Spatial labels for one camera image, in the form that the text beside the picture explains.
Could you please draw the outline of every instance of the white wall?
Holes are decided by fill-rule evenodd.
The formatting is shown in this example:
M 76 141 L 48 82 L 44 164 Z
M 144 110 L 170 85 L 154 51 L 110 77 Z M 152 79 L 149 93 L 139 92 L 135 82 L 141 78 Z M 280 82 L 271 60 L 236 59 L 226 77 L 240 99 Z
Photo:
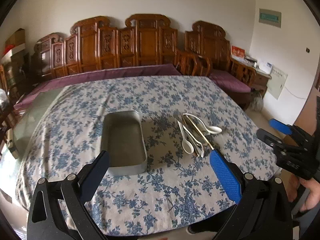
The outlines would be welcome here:
M 282 12 L 281 28 L 259 23 L 259 8 Z M 256 0 L 250 55 L 287 73 L 285 87 L 295 96 L 308 97 L 319 54 L 320 27 L 303 0 Z M 281 122 L 293 124 L 306 100 L 294 97 L 286 88 L 278 100 L 267 92 L 264 110 Z
M 124 27 L 135 13 L 158 13 L 172 20 L 183 47 L 183 33 L 197 20 L 223 27 L 232 43 L 249 50 L 254 24 L 255 0 L 18 0 L 0 27 L 0 49 L 18 28 L 26 29 L 27 50 L 52 32 L 69 35 L 77 21 L 103 15 L 111 24 Z

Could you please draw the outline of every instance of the white cable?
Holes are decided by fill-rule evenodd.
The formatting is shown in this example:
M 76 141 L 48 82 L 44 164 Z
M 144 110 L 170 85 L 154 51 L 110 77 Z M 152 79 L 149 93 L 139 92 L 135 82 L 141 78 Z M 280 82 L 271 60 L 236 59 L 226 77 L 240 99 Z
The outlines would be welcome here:
M 296 95 L 292 94 L 289 89 L 287 89 L 287 91 L 297 99 L 307 100 L 307 98 L 300 98 L 300 97 L 297 97 Z

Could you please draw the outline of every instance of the pile of utensils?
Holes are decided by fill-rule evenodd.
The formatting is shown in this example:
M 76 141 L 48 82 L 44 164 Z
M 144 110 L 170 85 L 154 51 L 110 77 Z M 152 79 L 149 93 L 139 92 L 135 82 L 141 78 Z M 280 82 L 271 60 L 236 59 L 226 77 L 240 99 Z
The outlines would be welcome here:
M 214 150 L 206 136 L 221 133 L 222 129 L 220 127 L 206 125 L 199 117 L 188 113 L 175 115 L 175 120 L 179 125 L 183 138 L 182 148 L 186 153 L 195 153 L 197 156 L 203 158 L 205 146 L 208 145 Z

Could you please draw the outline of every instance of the rectangular metal container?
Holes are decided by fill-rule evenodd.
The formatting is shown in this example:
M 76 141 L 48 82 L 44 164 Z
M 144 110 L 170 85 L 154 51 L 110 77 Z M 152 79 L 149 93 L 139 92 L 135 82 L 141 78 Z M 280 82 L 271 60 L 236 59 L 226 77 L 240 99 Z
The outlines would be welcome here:
M 136 175 L 147 169 L 140 115 L 137 111 L 107 114 L 103 121 L 101 149 L 110 154 L 111 176 Z

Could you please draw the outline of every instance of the purple seat cover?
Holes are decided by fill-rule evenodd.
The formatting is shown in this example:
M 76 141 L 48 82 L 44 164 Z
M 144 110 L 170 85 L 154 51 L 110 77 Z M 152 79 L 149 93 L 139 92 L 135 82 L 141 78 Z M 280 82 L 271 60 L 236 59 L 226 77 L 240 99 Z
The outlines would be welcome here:
M 223 70 L 214 69 L 209 75 L 209 79 L 212 80 L 218 87 L 227 93 L 227 91 L 237 93 L 250 93 L 251 88 L 240 80 L 236 79 L 233 75 Z
M 120 78 L 120 77 L 137 77 L 137 76 L 173 76 L 181 75 L 172 64 L 126 67 L 115 69 L 104 69 L 92 72 L 85 72 L 72 76 L 56 78 L 39 84 L 33 89 L 23 100 L 15 104 L 14 109 L 27 108 L 32 101 L 41 92 L 63 88 L 68 85 L 80 84 L 89 81 L 97 81 L 103 79 Z

